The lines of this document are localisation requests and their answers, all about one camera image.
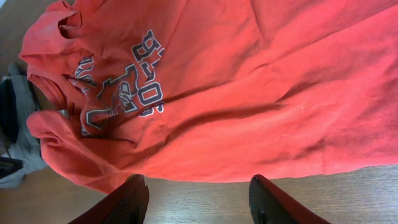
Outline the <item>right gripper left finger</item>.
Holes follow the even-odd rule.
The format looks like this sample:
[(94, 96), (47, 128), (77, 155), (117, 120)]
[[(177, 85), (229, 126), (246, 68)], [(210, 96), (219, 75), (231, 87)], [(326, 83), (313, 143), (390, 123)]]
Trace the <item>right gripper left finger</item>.
[(143, 175), (134, 175), (70, 224), (143, 224), (149, 188)]

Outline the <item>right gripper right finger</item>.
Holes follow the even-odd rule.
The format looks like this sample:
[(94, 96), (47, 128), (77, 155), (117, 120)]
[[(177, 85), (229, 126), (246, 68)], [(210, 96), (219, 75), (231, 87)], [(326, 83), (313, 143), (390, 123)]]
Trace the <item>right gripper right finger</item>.
[(330, 224), (259, 174), (249, 184), (249, 207), (255, 224)]

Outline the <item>red printed t-shirt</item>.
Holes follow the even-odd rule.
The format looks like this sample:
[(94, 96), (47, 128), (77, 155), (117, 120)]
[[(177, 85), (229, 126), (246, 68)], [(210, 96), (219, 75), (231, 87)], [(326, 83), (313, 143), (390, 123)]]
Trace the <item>red printed t-shirt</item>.
[(396, 0), (57, 1), (20, 57), (44, 161), (106, 194), (397, 163)]

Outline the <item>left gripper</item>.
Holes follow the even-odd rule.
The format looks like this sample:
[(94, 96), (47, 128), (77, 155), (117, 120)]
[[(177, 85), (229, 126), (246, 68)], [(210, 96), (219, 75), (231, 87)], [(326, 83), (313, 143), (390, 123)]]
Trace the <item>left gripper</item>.
[(1, 156), (0, 179), (3, 179), (9, 175), (12, 175), (22, 168), (23, 168), (22, 160)]

